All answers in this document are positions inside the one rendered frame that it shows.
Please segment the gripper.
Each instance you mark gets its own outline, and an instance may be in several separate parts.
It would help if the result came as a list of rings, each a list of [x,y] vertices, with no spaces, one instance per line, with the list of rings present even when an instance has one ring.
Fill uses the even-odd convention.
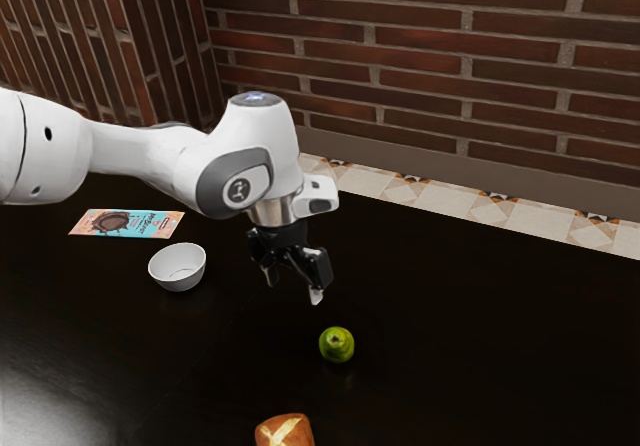
[[[306,219],[279,227],[255,226],[247,233],[249,254],[264,273],[269,287],[280,280],[277,261],[293,266],[305,279],[311,304],[317,306],[334,279],[328,252],[307,244]]]

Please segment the green pear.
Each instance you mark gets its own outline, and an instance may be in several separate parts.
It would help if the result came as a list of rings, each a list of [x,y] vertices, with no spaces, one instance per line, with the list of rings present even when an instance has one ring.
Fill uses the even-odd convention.
[[[355,352],[353,335],[346,328],[339,326],[325,329],[319,337],[318,345],[321,356],[333,364],[349,361]]]

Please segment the white bowl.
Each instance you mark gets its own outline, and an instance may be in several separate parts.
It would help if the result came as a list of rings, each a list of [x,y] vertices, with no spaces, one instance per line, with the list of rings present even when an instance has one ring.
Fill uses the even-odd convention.
[[[148,262],[148,274],[170,292],[188,291],[199,284],[206,268],[205,250],[194,243],[181,242],[166,246]]]

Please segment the brown pretzel bread roll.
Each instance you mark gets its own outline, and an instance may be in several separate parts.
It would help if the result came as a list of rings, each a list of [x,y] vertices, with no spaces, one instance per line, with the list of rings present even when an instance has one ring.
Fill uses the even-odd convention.
[[[271,417],[255,428],[256,446],[315,446],[308,417],[287,413]]]

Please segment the flat chocolate bar packet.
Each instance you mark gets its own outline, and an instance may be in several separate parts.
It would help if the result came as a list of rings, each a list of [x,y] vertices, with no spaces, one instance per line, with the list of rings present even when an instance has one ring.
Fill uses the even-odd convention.
[[[139,209],[89,209],[69,235],[169,239],[184,212]]]

